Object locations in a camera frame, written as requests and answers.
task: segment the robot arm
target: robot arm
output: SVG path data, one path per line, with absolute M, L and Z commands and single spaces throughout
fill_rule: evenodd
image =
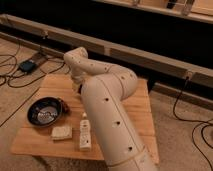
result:
M 81 98 L 110 171 L 156 171 L 121 100 L 134 93 L 137 76 L 119 65 L 88 59 L 86 49 L 64 55 L 72 79 L 82 84 Z M 95 75 L 84 81 L 84 72 Z

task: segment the black wall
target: black wall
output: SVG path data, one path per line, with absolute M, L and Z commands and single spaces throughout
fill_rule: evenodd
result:
M 213 25 L 82 0 L 0 0 L 0 11 L 213 69 Z

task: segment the concrete floor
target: concrete floor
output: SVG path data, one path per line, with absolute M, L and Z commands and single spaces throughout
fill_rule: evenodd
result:
M 16 44 L 0 39 L 0 54 L 13 54 L 16 49 Z M 33 53 L 35 53 L 35 51 L 22 46 L 17 55 L 18 61 L 20 62 L 23 59 L 30 57 Z M 56 67 L 55 65 L 58 64 L 52 64 L 49 62 L 45 63 L 42 68 L 47 71 L 47 69 L 51 70 L 51 68 Z M 4 73 L 6 70 L 6 68 L 0 68 L 0 74 Z M 66 70 L 67 68 L 64 68 L 58 73 L 63 74 Z M 22 84 L 30 79 L 37 78 L 40 75 L 41 72 L 39 70 L 35 71 L 31 76 L 21 82 L 17 82 L 17 84 Z M 5 118 L 7 118 L 28 96 L 30 96 L 30 94 L 39 86 L 41 81 L 42 80 L 39 80 L 29 87 L 21 89 L 12 89 L 6 85 L 0 87 L 0 123 L 2 123 Z M 195 124 L 177 121 L 172 116 L 172 107 L 175 102 L 174 96 L 177 95 L 177 92 L 178 91 L 172 88 L 156 84 L 150 93 L 151 108 L 160 155 L 160 164 L 158 165 L 159 170 L 210 171 L 207 162 L 193 146 L 191 141 L 191 132 Z M 177 111 L 178 113 L 181 113 L 182 117 L 203 120 L 213 118 L 212 101 L 195 97 L 193 95 L 185 95 L 185 97 L 190 97 L 193 104 L 182 100 L 179 102 Z M 28 110 L 29 105 L 32 104 L 32 102 L 33 98 L 31 98 L 4 126 L 0 128 L 0 170 L 45 170 L 44 167 L 31 156 L 13 155 L 10 153 L 11 143 L 26 116 L 26 111 Z M 213 144 L 213 129 L 208 129 L 206 134 L 209 142 Z M 196 142 L 213 164 L 213 150 L 203 143 L 199 134 L 199 129 L 196 131 L 195 137 Z M 55 171 L 107 170 L 104 162 L 50 157 L 45 157 L 44 159 Z

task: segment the small white box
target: small white box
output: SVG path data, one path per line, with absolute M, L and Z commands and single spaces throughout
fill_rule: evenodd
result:
M 72 138 L 72 126 L 57 126 L 52 129 L 52 140 L 64 140 Z

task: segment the black bowl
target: black bowl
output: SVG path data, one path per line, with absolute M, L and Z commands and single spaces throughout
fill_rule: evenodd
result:
M 35 126 L 48 126 L 61 116 L 62 108 L 59 99 L 45 97 L 31 105 L 27 113 L 27 118 Z

